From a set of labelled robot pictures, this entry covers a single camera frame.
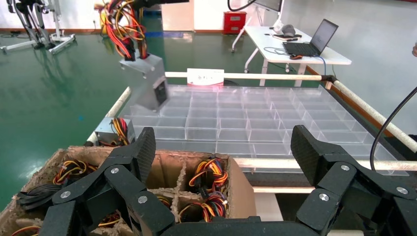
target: red container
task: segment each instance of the red container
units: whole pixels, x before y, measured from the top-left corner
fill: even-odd
[[[224,13],[223,34],[238,34],[245,26],[246,12],[227,11]]]

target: white label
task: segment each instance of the white label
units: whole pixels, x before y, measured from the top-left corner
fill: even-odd
[[[198,86],[222,85],[224,70],[217,69],[187,69],[187,84]]]

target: clear plastic grid tray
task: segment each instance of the clear plastic grid tray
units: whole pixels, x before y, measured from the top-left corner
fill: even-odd
[[[319,140],[341,145],[357,160],[369,159],[374,140],[324,88],[170,86],[157,113],[139,105],[122,111],[135,133],[155,129],[158,149],[225,153],[247,158],[293,158],[292,129],[303,124]],[[377,160],[396,160],[378,144]],[[279,168],[260,172],[300,173]],[[384,171],[385,175],[407,175]]]

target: table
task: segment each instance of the table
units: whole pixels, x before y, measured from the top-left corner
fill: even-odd
[[[268,70],[268,62],[271,63],[299,63],[300,66],[298,68],[298,74],[303,75],[305,73],[305,69],[307,64],[323,64],[323,61],[320,58],[314,57],[303,57],[299,60],[291,60],[288,55],[279,55],[276,53],[270,53],[266,51],[265,47],[274,47],[279,49],[284,49],[284,45],[282,44],[282,40],[272,37],[271,35],[276,34],[273,30],[269,29],[269,27],[259,27],[259,26],[245,26],[244,27],[248,36],[252,39],[253,43],[256,46],[255,51],[249,57],[245,64],[245,73],[248,73],[248,65],[254,56],[261,52],[262,56],[264,57],[264,64],[262,66],[262,74],[266,74]],[[311,37],[305,34],[304,32],[300,31],[299,29],[295,29],[296,34],[302,35],[297,42],[310,42]],[[346,57],[342,56],[341,54],[337,53],[335,50],[326,47],[322,54],[320,55],[326,62],[326,64],[334,64],[334,65],[350,65],[352,63],[351,60],[347,59]],[[265,85],[265,80],[261,80],[260,86]],[[296,87],[301,86],[301,80],[296,81],[294,84]]]

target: robotic hand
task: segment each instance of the robotic hand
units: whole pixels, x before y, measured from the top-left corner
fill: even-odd
[[[417,193],[361,166],[341,146],[293,129],[291,150],[311,185],[295,222],[214,218],[175,224],[174,216],[143,184],[155,156],[153,129],[114,149],[100,168],[57,192],[39,236],[86,236],[117,210],[137,236],[325,236],[343,209],[355,212],[374,235],[417,236]]]

